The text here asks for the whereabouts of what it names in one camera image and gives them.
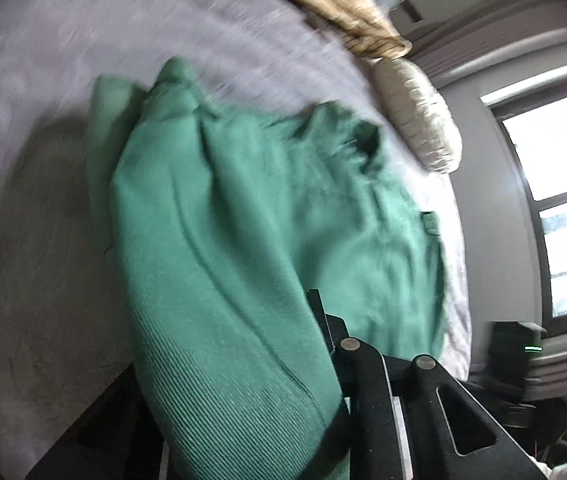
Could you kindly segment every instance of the gray bedsheet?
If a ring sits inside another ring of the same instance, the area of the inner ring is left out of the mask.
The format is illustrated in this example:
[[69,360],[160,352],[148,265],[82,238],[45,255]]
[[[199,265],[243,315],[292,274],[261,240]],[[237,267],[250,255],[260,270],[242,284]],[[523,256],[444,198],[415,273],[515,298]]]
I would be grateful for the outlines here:
[[441,217],[442,362],[468,373],[463,237],[450,180],[424,172],[361,67],[283,0],[0,2],[0,471],[22,479],[129,363],[122,298],[90,240],[84,131],[94,78],[152,82],[188,58],[219,99],[295,113],[339,99],[382,124],[390,164]]

